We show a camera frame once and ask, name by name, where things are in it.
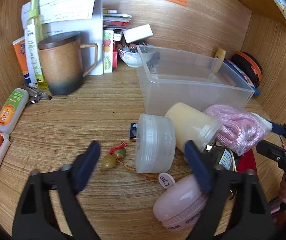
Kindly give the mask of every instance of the pink round container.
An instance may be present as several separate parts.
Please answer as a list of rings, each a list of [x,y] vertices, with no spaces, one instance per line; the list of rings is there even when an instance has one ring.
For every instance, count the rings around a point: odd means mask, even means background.
[[[154,203],[153,212],[169,231],[192,228],[205,208],[207,196],[190,174],[168,188]]]

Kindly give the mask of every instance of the mug lid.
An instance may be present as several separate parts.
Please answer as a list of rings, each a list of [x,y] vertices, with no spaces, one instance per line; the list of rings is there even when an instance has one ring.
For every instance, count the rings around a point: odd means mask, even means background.
[[[75,41],[79,35],[80,32],[67,32],[49,36],[38,43],[38,48],[40,50],[55,48]]]

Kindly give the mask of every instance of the plastic bag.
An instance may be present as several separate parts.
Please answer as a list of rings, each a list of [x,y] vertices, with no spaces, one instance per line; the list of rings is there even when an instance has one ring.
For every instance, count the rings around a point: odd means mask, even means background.
[[[272,130],[272,124],[258,114],[232,106],[216,104],[204,113],[221,120],[223,126],[217,138],[238,156],[255,147]]]

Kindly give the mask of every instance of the white box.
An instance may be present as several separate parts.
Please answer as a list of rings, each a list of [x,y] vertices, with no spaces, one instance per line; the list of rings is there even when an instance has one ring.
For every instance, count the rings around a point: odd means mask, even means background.
[[[103,34],[103,69],[104,73],[112,73],[114,31],[104,30]]]
[[[125,30],[123,35],[127,43],[132,43],[153,36],[153,32],[150,28],[150,25],[145,24],[129,30]]]

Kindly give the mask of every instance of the clear plastic storage box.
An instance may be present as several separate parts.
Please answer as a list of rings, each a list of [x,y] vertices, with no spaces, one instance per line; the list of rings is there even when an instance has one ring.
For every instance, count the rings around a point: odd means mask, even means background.
[[[225,63],[213,73],[218,59],[191,52],[138,46],[143,65],[137,68],[145,113],[165,115],[178,102],[203,111],[214,104],[243,108],[254,91]],[[143,54],[153,52],[152,59]]]

